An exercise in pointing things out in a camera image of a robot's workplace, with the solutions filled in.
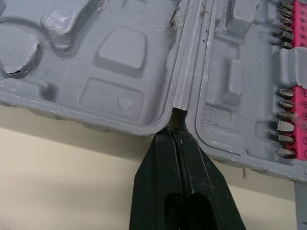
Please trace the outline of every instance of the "screwdriver bit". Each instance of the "screwdriver bit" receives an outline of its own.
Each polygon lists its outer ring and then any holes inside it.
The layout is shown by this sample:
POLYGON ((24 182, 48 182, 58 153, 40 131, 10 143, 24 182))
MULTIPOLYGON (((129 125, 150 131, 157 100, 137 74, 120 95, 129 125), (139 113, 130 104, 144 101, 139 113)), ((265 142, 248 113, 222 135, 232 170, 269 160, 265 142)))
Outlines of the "screwdriver bit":
POLYGON ((282 132, 293 132, 294 131, 294 125, 288 122, 279 121, 277 126, 278 131, 282 132))
POLYGON ((294 102, 290 100, 279 101, 278 105, 283 109, 292 109, 294 106, 294 102))
POLYGON ((289 24, 289 25, 292 25, 292 24, 293 24, 293 21, 292 21, 291 19, 288 19, 288 18, 285 18, 285 17, 282 17, 282 18, 280 19, 280 21, 281 21, 282 23, 289 24))
POLYGON ((293 97, 294 91, 289 89, 280 89, 278 94, 283 98, 290 99, 293 97))
POLYGON ((294 143, 294 138, 288 137, 288 136, 285 136, 285 135, 278 135, 278 139, 279 139, 279 141, 288 142, 290 144, 294 143))
POLYGON ((286 17, 286 18, 292 18, 293 17, 293 13, 291 11, 287 11, 287 10, 282 10, 280 12, 281 16, 286 17))
POLYGON ((279 35, 278 38, 284 42, 292 42, 293 38, 294 38, 294 34, 291 34, 287 31, 282 31, 279 35))
POLYGON ((282 149, 282 148, 278 149, 278 153, 282 154, 282 155, 287 155, 291 158, 294 158, 296 156, 296 153, 294 151, 290 151, 290 150, 286 150, 286 149, 282 149))
POLYGON ((279 118, 283 119, 283 120, 291 120, 293 114, 290 112, 279 112, 278 113, 279 118))
POLYGON ((289 26, 286 26, 286 25, 282 25, 280 27, 282 30, 286 31, 286 32, 289 32, 289 33, 292 33, 293 32, 293 29, 289 26))
POLYGON ((291 10, 293 10, 293 5, 282 2, 282 3, 279 4, 279 8, 291 11, 291 10))
POLYGON ((288 43, 288 42, 283 42, 281 47, 284 48, 284 49, 292 49, 293 45, 288 43))

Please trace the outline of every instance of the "gray plastic tool case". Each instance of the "gray plastic tool case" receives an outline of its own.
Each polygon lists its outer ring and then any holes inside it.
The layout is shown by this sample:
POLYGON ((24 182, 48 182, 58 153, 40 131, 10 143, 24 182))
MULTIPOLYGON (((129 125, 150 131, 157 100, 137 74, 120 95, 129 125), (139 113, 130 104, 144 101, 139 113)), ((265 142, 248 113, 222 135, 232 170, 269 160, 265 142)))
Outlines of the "gray plastic tool case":
POLYGON ((0 0, 1 104, 143 136, 187 110, 212 158, 306 183, 307 162, 277 154, 276 91, 307 73, 274 36, 278 3, 0 0))

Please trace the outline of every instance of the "black clamp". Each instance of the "black clamp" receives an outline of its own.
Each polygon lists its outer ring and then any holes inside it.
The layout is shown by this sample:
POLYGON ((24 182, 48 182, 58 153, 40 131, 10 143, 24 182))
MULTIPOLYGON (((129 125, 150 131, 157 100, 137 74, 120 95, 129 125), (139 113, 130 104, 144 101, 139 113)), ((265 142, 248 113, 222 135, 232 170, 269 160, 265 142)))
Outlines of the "black clamp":
POLYGON ((164 129, 135 176, 130 230, 245 230, 221 172, 186 132, 164 129))

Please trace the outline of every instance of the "phillips screwdriver bit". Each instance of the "phillips screwdriver bit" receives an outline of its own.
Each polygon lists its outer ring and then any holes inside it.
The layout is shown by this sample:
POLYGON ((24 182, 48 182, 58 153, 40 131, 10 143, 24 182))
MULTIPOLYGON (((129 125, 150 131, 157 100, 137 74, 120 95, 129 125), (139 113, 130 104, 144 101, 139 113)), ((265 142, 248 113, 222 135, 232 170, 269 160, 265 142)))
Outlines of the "phillips screwdriver bit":
POLYGON ((280 89, 278 94, 283 98, 290 99, 293 97, 294 91, 289 89, 280 89))
POLYGON ((291 120, 293 114, 290 112, 279 112, 278 113, 279 118, 283 119, 283 120, 291 120))
POLYGON ((289 144, 294 144, 294 138, 285 135, 278 135, 279 141, 288 142, 289 144))
POLYGON ((289 24, 289 25, 292 25, 292 24, 293 24, 293 21, 292 21, 291 19, 288 19, 288 18, 285 18, 285 17, 282 17, 282 18, 280 19, 280 21, 281 21, 282 23, 289 24))
POLYGON ((286 31, 286 32, 289 32, 289 33, 292 33, 293 32, 293 29, 289 26, 286 26, 286 25, 282 25, 280 27, 282 30, 286 31))
POLYGON ((286 18, 292 18, 293 17, 293 13, 291 11, 287 11, 287 10, 282 10, 280 12, 281 16, 286 17, 286 18))
POLYGON ((282 149, 282 148, 278 149, 278 153, 282 154, 282 155, 287 155, 291 158, 294 158, 296 156, 296 153, 294 151, 290 151, 290 150, 286 150, 286 149, 282 149))
POLYGON ((281 47, 284 48, 284 49, 292 49, 293 45, 288 43, 288 42, 283 42, 281 47))
POLYGON ((278 38, 284 42, 292 42, 293 38, 294 38, 294 34, 289 33, 287 31, 282 31, 279 35, 278 38))
POLYGON ((291 10, 293 10, 293 5, 290 5, 290 4, 285 3, 285 2, 281 2, 279 4, 279 8, 291 11, 291 10))
POLYGON ((292 109, 294 106, 294 102, 290 100, 279 101, 278 105, 283 109, 292 109))
POLYGON ((294 131, 294 125, 288 122, 279 121, 277 126, 278 131, 282 132, 293 132, 294 131))

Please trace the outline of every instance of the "white surface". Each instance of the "white surface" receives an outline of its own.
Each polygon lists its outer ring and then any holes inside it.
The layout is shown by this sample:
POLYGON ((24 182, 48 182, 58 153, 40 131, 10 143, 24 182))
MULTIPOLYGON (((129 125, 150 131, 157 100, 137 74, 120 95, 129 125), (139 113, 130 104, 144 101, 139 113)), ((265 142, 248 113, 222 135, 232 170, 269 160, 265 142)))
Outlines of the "white surface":
MULTIPOLYGON (((0 108, 0 230, 127 230, 152 138, 0 108)), ((247 230, 294 230, 294 185, 217 163, 247 230)))

